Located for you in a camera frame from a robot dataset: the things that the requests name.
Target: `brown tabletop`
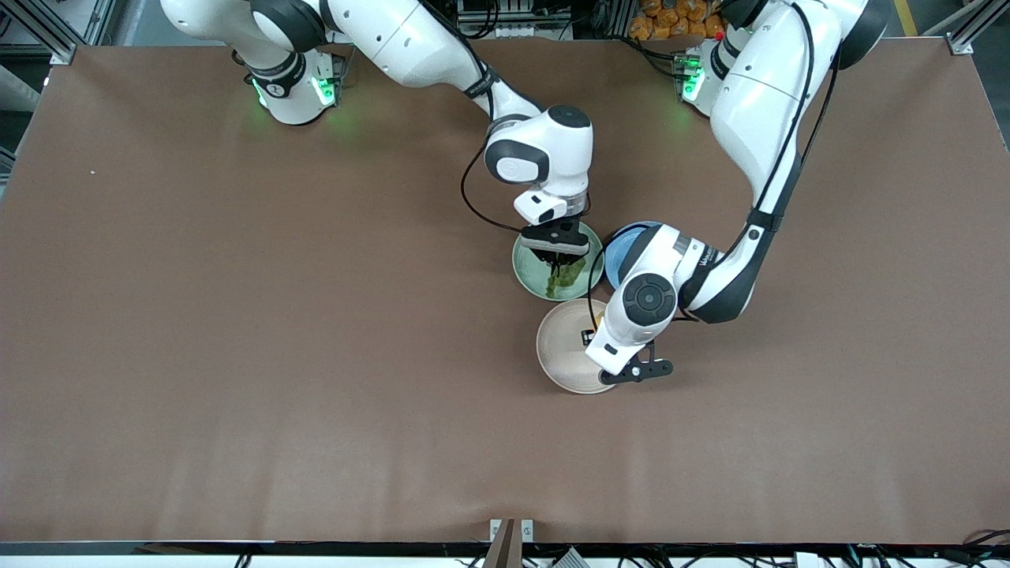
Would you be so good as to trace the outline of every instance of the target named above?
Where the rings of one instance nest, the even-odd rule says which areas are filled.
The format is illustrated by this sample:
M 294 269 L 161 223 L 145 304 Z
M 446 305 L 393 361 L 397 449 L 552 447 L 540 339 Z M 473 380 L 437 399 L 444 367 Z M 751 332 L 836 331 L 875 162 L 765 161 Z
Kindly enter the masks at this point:
M 593 118 L 599 232 L 651 218 L 730 244 L 750 190 L 637 54 L 479 51 Z M 746 313 L 674 325 L 673 377 L 598 396 L 542 374 L 552 304 L 460 199 L 484 115 L 355 66 L 342 108 L 298 128 L 224 49 L 85 48 L 55 69 L 0 216 L 0 538 L 1010 525 L 1010 158 L 970 59 L 885 40 L 842 72 Z M 472 184 L 517 220 L 516 188 Z

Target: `orange food pile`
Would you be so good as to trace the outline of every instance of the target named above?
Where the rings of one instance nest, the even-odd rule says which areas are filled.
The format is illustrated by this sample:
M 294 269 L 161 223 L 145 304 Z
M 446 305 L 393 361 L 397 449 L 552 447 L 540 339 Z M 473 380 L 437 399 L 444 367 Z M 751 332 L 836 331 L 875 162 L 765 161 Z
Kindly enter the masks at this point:
M 674 35 L 715 37 L 726 30 L 712 4 L 705 0 L 638 0 L 641 11 L 631 20 L 632 39 L 666 39 Z

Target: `green plate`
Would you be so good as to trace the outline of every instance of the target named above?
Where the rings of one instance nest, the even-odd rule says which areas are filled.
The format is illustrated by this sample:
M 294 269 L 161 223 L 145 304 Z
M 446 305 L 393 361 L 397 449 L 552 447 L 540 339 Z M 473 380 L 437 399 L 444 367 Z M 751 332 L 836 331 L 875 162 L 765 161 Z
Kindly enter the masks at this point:
M 600 244 L 600 238 L 586 223 L 582 223 L 579 226 L 579 232 L 589 235 L 589 254 L 584 258 L 586 263 L 583 265 L 578 278 L 575 279 L 573 284 L 569 286 L 556 285 L 549 295 L 547 294 L 547 281 L 550 278 L 550 267 L 540 262 L 536 258 L 536 255 L 523 247 L 517 239 L 515 246 L 512 247 L 512 270 L 515 271 L 515 276 L 519 279 L 522 287 L 529 290 L 530 294 L 552 302 L 567 302 L 584 296 L 586 294 L 586 285 L 589 284 L 589 267 L 593 264 L 593 259 L 596 258 L 597 253 L 603 249 L 603 245 Z M 601 256 L 600 260 L 596 262 L 596 270 L 593 271 L 593 286 L 596 286 L 600 282 L 600 277 L 603 276 L 604 264 L 604 258 Z

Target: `robotic arm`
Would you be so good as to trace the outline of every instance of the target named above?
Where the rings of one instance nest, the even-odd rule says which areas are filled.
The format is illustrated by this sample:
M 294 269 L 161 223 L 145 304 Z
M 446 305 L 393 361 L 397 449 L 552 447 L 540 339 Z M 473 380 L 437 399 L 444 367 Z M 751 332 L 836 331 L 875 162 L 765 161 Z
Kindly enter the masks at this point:
M 735 22 L 730 5 L 747 7 Z M 738 28 L 692 54 L 683 97 L 711 116 L 719 146 L 750 183 L 751 209 L 725 254 L 668 225 L 635 239 L 586 351 L 605 380 L 647 378 L 642 369 L 653 366 L 637 354 L 678 307 L 707 323 L 743 312 L 799 177 L 799 118 L 836 54 L 847 67 L 876 44 L 887 10 L 879 0 L 725 0 Z
M 169 19 L 195 37 L 236 51 L 278 120 L 302 124 L 335 103 L 325 96 L 328 31 L 345 35 L 405 87 L 452 85 L 491 120 L 485 164 L 498 180 L 531 187 L 515 199 L 532 226 L 522 242 L 540 255 L 589 252 L 579 232 L 586 208 L 593 128 L 579 109 L 542 109 L 512 89 L 417 0 L 162 0 Z

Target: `yellow floor line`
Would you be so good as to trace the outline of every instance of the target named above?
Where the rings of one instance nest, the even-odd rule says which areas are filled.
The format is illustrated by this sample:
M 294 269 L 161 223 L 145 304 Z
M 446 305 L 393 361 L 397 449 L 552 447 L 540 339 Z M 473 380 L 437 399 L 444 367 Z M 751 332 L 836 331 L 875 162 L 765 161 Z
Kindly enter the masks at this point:
M 915 27 L 915 20 L 912 19 L 912 10 L 908 7 L 908 0 L 894 0 L 894 7 L 898 10 L 898 19 L 901 20 L 901 29 L 906 37 L 915 37 L 919 30 Z

